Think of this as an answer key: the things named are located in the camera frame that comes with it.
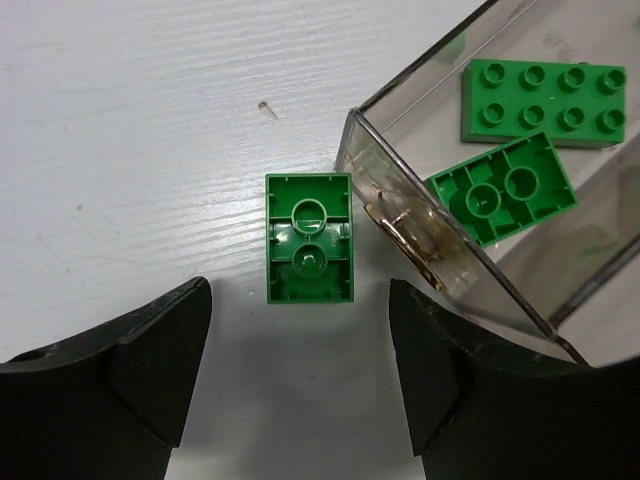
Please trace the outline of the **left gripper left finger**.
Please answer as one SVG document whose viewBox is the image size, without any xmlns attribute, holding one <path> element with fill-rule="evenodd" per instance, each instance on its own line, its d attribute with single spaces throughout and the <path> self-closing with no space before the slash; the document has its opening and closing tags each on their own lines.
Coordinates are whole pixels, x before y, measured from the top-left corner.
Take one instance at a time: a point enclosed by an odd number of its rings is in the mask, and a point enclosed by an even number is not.
<svg viewBox="0 0 640 480">
<path fill-rule="evenodd" d="M 162 479 L 186 425 L 212 316 L 195 277 L 1 365 L 4 479 Z"/>
</svg>

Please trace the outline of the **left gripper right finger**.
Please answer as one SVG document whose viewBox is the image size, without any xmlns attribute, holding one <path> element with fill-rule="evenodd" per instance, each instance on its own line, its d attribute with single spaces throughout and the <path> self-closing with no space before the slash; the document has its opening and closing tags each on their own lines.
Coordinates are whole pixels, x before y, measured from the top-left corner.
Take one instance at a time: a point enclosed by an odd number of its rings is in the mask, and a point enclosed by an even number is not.
<svg viewBox="0 0 640 480">
<path fill-rule="evenodd" d="M 429 479 L 635 479 L 639 362 L 542 355 L 404 280 L 389 322 L 413 453 Z"/>
</svg>

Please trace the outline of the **green lego tall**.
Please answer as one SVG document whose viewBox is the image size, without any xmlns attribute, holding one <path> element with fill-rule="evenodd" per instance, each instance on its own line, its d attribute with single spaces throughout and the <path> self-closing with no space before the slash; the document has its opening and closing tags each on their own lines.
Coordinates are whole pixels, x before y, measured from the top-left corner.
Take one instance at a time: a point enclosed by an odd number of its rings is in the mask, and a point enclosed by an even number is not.
<svg viewBox="0 0 640 480">
<path fill-rule="evenodd" d="M 425 185 L 482 247 L 578 203 L 556 148 L 542 130 L 432 175 Z"/>
</svg>

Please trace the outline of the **green lego upside-down rectangular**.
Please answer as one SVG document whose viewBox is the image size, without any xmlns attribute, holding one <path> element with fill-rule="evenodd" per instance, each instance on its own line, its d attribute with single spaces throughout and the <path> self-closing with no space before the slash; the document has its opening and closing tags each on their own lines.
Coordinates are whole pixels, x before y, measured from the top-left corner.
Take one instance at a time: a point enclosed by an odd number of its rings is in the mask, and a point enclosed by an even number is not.
<svg viewBox="0 0 640 480">
<path fill-rule="evenodd" d="M 269 304 L 354 300 L 350 174 L 267 174 L 265 228 Z"/>
</svg>

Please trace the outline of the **green 2x4 lego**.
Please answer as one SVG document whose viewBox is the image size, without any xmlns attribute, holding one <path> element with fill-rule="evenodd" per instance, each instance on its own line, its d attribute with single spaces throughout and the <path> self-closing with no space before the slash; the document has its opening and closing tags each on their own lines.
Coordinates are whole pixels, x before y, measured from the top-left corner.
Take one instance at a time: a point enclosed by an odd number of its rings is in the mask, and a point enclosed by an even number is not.
<svg viewBox="0 0 640 480">
<path fill-rule="evenodd" d="M 462 73 L 463 142 L 501 143 L 541 129 L 556 146 L 625 139 L 623 66 L 475 58 Z"/>
</svg>

